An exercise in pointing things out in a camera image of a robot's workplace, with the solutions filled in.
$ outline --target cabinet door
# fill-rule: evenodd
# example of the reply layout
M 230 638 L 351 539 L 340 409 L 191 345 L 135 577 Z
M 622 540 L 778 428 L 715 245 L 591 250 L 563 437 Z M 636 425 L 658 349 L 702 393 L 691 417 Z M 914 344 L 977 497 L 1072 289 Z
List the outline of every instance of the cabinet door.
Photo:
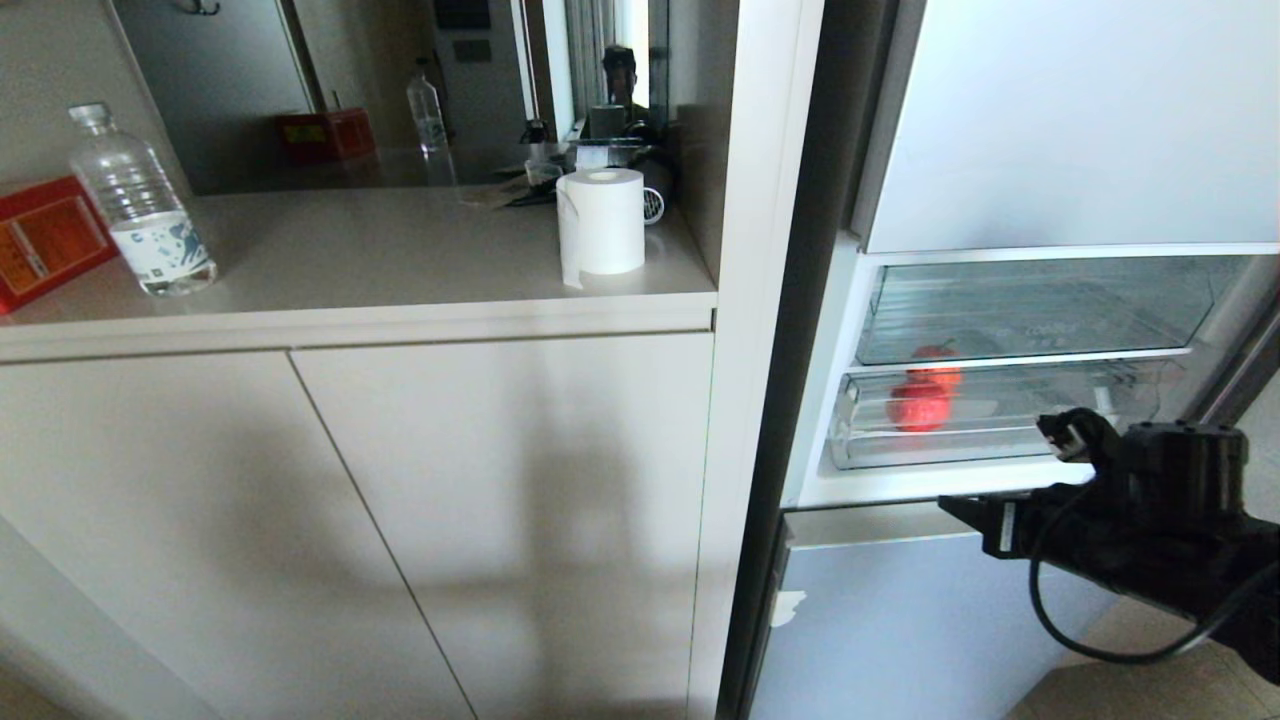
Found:
M 481 719 L 684 716 L 710 350 L 294 354 Z
M 13 365 L 0 398 L 0 514 L 219 715 L 471 717 L 283 352 Z

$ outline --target black cable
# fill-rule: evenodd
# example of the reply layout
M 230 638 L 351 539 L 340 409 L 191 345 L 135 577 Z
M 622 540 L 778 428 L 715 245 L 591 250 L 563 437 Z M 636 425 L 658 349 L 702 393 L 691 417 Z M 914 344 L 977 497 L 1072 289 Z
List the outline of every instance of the black cable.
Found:
M 1270 565 L 1262 568 L 1247 580 L 1236 585 L 1234 591 L 1228 593 L 1222 602 L 1208 615 L 1204 616 L 1194 628 L 1190 629 L 1185 635 L 1178 638 L 1176 641 L 1169 643 L 1167 646 L 1153 650 L 1151 652 L 1138 652 L 1138 653 L 1124 653 L 1124 652 L 1111 652 L 1096 647 L 1089 647 L 1087 644 L 1073 641 L 1066 637 L 1061 630 L 1053 625 L 1050 620 L 1048 614 L 1044 611 L 1044 603 L 1041 600 L 1039 592 L 1039 568 L 1043 560 L 1044 541 L 1048 538 L 1050 533 L 1057 527 L 1057 524 L 1066 516 L 1066 511 L 1075 506 L 1089 491 L 1093 489 L 1093 483 L 1080 489 L 1075 497 L 1066 501 L 1053 514 L 1053 518 L 1044 525 L 1039 536 L 1036 538 L 1036 544 L 1032 546 L 1030 552 L 1030 571 L 1029 571 L 1029 585 L 1032 594 L 1032 610 L 1036 611 L 1036 618 L 1039 619 L 1041 626 L 1044 628 L 1055 641 L 1073 650 L 1085 657 L 1092 657 L 1094 660 L 1103 660 L 1106 662 L 1115 662 L 1119 665 L 1153 665 L 1162 660 L 1169 660 L 1175 655 L 1180 655 L 1190 650 L 1196 643 L 1207 638 L 1213 630 L 1219 629 L 1222 623 L 1228 621 L 1231 615 L 1240 610 L 1244 603 L 1249 600 L 1249 596 L 1256 591 L 1262 583 L 1272 579 L 1280 573 L 1280 560 L 1272 561 Z

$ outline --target small cup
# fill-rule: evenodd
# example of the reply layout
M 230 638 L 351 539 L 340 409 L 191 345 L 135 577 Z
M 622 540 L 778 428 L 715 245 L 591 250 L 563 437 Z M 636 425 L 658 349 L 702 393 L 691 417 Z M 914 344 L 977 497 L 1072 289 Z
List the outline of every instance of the small cup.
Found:
M 564 174 L 564 168 L 548 160 L 525 160 L 525 178 L 529 187 L 538 187 Z

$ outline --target bottle cap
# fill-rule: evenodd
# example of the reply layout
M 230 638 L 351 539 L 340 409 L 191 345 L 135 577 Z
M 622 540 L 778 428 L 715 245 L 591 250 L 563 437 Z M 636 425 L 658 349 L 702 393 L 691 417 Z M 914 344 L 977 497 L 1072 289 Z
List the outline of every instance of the bottle cap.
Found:
M 101 101 L 72 105 L 67 109 L 67 114 L 70 115 L 77 124 L 82 126 L 99 126 L 111 119 L 111 109 L 106 106 L 106 102 Z

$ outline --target crisper drawer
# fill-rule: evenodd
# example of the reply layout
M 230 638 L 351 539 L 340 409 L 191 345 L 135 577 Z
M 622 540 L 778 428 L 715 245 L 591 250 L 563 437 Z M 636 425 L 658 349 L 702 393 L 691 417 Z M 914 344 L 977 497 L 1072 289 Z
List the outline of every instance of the crisper drawer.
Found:
M 1084 406 L 1124 428 L 1181 374 L 1169 359 L 851 373 L 827 445 L 840 470 L 1048 455 L 1039 415 Z

